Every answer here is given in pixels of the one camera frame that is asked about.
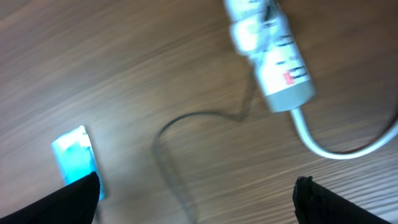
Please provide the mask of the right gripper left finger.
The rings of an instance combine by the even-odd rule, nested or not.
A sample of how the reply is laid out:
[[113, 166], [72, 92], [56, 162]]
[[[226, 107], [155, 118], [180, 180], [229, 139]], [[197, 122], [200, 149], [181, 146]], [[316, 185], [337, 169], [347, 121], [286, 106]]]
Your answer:
[[2, 217], [1, 223], [92, 223], [99, 197], [100, 179], [96, 172], [91, 172], [76, 182]]

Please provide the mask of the blue screen smartphone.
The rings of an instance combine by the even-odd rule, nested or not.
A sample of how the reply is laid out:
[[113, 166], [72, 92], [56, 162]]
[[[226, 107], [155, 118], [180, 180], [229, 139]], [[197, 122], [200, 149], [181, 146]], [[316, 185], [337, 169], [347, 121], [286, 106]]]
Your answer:
[[59, 136], [51, 143], [51, 147], [66, 185], [96, 172], [99, 177], [99, 201], [106, 198], [106, 189], [90, 137], [83, 125]]

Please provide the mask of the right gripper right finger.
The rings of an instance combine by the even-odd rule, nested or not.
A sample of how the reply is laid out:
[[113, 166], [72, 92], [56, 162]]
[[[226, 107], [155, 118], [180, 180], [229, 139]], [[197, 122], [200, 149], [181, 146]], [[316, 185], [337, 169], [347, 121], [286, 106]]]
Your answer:
[[299, 177], [292, 200], [299, 224], [390, 224], [313, 181]]

